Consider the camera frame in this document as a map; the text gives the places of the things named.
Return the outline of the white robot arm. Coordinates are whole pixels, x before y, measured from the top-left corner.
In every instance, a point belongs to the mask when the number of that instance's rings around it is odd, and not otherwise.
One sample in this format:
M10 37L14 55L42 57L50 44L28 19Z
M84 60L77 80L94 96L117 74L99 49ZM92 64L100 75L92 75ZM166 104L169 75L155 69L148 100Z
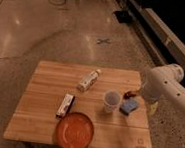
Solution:
M146 80L141 86L140 94L149 103L165 96L179 111L185 115L185 88L181 81L185 75L178 64L153 67L145 72Z

